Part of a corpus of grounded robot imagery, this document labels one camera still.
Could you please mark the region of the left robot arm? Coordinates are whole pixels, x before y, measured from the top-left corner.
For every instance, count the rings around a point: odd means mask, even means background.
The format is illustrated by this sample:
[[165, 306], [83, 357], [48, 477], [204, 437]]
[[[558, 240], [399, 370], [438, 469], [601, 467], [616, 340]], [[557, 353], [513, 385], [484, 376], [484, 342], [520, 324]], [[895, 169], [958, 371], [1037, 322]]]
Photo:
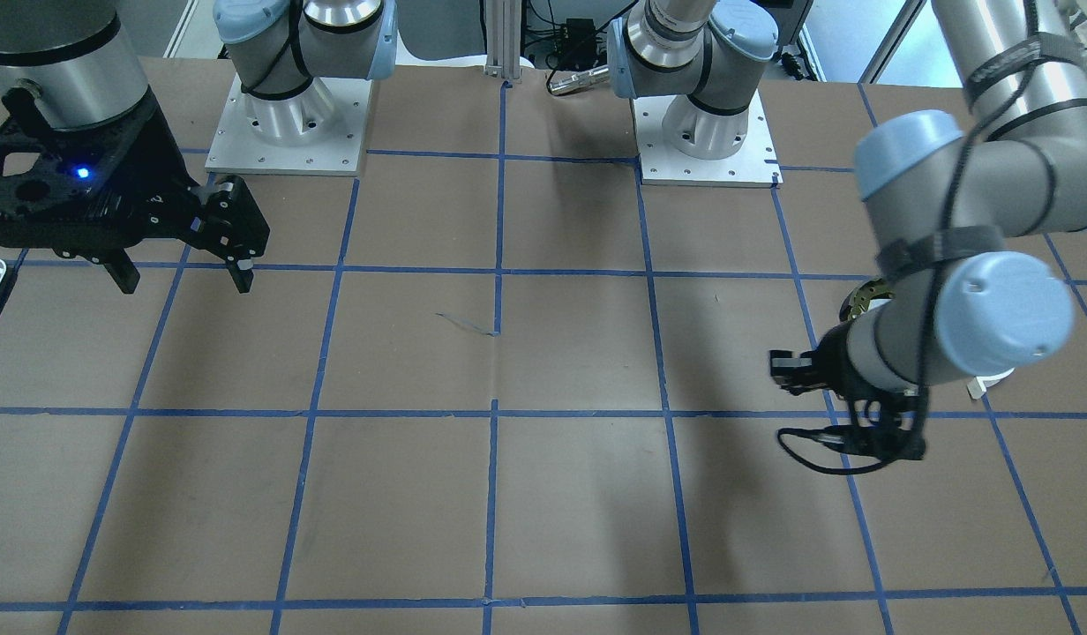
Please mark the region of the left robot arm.
[[779, 429], [872, 473], [921, 459], [930, 387], [1038, 362], [1069, 340], [1075, 310], [1039, 258], [1012, 237], [1087, 232], [1087, 76], [1052, 1], [936, 1], [964, 100], [882, 122], [857, 144], [859, 198], [890, 292], [802, 354], [773, 350], [794, 395], [836, 393], [850, 421]]

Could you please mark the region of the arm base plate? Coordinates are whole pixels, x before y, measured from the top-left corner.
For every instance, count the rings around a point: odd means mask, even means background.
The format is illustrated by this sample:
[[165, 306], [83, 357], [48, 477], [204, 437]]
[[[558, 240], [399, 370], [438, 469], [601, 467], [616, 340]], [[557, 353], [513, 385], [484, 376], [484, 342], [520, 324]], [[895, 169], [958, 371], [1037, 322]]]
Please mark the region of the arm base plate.
[[770, 188], [784, 180], [762, 104], [717, 116], [684, 95], [630, 101], [645, 184]]
[[317, 78], [284, 101], [261, 100], [234, 78], [205, 169], [257, 176], [357, 177], [374, 80]]

